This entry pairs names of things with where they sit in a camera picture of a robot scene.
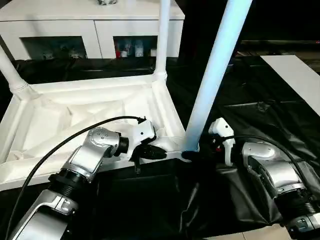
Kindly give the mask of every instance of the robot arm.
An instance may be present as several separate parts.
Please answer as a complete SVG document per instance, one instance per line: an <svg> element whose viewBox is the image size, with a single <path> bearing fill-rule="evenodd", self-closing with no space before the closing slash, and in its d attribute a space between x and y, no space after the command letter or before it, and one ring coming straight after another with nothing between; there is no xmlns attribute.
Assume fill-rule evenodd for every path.
<svg viewBox="0 0 320 240"><path fill-rule="evenodd" d="M49 188L42 191L9 239L60 240L68 231L70 217L81 205L103 158L123 153L130 159L137 146L156 138L148 120L133 127L131 134L127 138L103 127L90 130L83 145L72 153L60 172L49 177Z"/></svg>
<svg viewBox="0 0 320 240"><path fill-rule="evenodd" d="M209 134L231 137L223 145L225 164L232 166L231 150L235 143L232 137L236 137L232 128L223 118L219 118L212 123ZM306 180L302 181L301 171L297 169L299 166L296 167L293 160L278 147L264 141L245 142L242 158L248 172L260 179L274 200L291 238L306 240L319 236L319 202L306 186Z"/></svg>

